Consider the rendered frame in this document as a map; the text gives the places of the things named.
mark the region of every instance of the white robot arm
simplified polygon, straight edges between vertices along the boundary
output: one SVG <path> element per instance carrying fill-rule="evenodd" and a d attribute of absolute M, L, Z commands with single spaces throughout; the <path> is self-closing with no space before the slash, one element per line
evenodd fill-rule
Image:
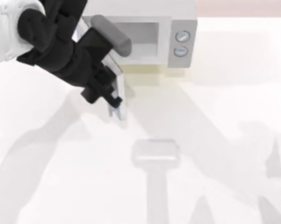
<path fill-rule="evenodd" d="M 17 30 L 20 15 L 29 8 L 45 14 L 39 0 L 0 0 L 0 63 L 23 55 L 33 48 L 19 36 Z"/>

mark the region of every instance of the microwave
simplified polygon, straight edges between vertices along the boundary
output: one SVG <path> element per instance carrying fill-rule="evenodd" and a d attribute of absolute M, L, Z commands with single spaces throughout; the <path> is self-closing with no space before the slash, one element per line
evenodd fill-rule
<path fill-rule="evenodd" d="M 119 65 L 189 68 L 197 32 L 194 0 L 89 0 L 83 21 L 101 14 L 132 40 L 132 53 L 110 55 Z"/>

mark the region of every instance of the tabletop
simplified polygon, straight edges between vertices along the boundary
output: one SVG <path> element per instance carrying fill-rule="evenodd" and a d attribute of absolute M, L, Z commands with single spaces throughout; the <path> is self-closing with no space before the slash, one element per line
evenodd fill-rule
<path fill-rule="evenodd" d="M 200 18 L 190 69 L 123 71 L 120 122 L 0 64 L 0 224 L 281 224 L 281 19 Z"/>

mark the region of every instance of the white table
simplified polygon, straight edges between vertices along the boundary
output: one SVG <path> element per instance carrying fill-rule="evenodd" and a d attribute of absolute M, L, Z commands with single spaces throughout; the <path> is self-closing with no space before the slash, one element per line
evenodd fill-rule
<path fill-rule="evenodd" d="M 200 19 L 191 69 L 123 69 L 120 123 L 38 68 L 0 65 L 0 224 L 145 224 L 131 152 L 154 138 L 181 149 L 170 223 L 281 223 L 281 19 Z"/>

